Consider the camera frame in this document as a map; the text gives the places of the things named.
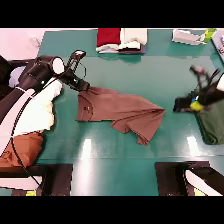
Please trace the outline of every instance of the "brown cloth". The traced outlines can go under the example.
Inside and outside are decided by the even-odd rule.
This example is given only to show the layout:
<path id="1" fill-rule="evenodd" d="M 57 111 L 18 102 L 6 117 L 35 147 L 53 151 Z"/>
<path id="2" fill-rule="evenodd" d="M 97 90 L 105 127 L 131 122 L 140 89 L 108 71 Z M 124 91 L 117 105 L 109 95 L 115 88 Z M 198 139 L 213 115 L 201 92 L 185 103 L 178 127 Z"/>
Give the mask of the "brown cloth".
<path id="1" fill-rule="evenodd" d="M 135 94 L 118 94 L 112 89 L 90 87 L 78 95 L 79 121 L 112 120 L 123 133 L 138 135 L 139 144 L 148 144 L 159 128 L 165 109 Z"/>
<path id="2" fill-rule="evenodd" d="M 43 137 L 40 133 L 31 132 L 26 135 L 18 135 L 14 137 L 14 145 L 23 165 L 31 166 L 35 162 L 40 153 Z M 0 156 L 0 167 L 21 166 L 13 149 L 11 141 L 5 151 Z"/>

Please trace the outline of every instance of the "white floor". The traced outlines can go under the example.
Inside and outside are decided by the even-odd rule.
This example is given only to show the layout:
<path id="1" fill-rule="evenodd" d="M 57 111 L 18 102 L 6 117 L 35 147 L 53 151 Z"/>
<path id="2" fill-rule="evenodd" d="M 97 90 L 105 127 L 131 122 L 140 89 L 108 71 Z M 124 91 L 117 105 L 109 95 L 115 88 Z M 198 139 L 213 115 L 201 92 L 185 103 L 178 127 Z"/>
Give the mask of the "white floor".
<path id="1" fill-rule="evenodd" d="M 45 31 L 89 29 L 97 28 L 0 28 L 0 55 L 7 60 L 35 58 Z"/>

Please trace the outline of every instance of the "folded red garment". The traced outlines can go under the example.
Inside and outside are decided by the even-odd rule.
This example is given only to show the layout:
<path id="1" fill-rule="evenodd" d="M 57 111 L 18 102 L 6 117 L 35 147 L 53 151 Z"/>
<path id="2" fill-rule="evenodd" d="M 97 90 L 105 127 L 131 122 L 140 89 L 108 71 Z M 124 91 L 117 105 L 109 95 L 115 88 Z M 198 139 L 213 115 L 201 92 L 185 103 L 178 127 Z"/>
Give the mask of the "folded red garment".
<path id="1" fill-rule="evenodd" d="M 135 94 L 118 94 L 112 89 L 90 87 L 78 95 L 79 121 L 112 120 L 123 133 L 138 135 L 139 144 L 148 144 L 162 122 L 165 109 Z"/>
<path id="2" fill-rule="evenodd" d="M 120 44 L 121 28 L 98 28 L 97 47 L 105 44 Z"/>

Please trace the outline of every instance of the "green table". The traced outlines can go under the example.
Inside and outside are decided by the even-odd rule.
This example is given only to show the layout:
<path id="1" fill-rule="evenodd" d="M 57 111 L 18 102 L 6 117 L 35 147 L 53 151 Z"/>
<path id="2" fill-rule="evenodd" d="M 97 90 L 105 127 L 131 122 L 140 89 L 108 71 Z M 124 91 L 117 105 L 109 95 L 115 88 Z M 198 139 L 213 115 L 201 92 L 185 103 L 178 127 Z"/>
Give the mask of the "green table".
<path id="1" fill-rule="evenodd" d="M 82 63 L 90 84 L 149 99 L 166 109 L 163 122 L 148 146 L 138 145 L 134 133 L 119 133 L 108 121 L 75 121 L 78 93 L 64 86 L 54 102 L 56 122 L 45 132 L 38 163 L 73 163 L 72 195 L 158 195 L 154 168 L 158 161 L 209 160 L 224 175 L 223 146 L 203 143 L 193 114 L 172 113 L 175 97 L 196 86 L 189 72 L 192 64 L 210 72 L 223 69 L 212 42 L 173 43 L 172 30 L 149 30 L 144 56 L 99 55 L 96 35 L 96 30 L 46 32 L 39 55 L 55 54 L 67 61 L 74 50 L 85 50 Z M 82 67 L 77 74 L 83 75 Z"/>

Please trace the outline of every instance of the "dark green cloth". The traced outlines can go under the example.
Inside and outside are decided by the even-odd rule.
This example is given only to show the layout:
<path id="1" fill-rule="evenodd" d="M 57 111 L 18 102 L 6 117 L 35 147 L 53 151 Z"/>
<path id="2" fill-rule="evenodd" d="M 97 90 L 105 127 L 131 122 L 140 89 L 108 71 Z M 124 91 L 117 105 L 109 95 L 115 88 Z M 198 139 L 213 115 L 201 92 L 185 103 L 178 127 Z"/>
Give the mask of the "dark green cloth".
<path id="1" fill-rule="evenodd" d="M 203 140 L 210 145 L 224 144 L 224 100 L 211 106 L 196 114 Z"/>

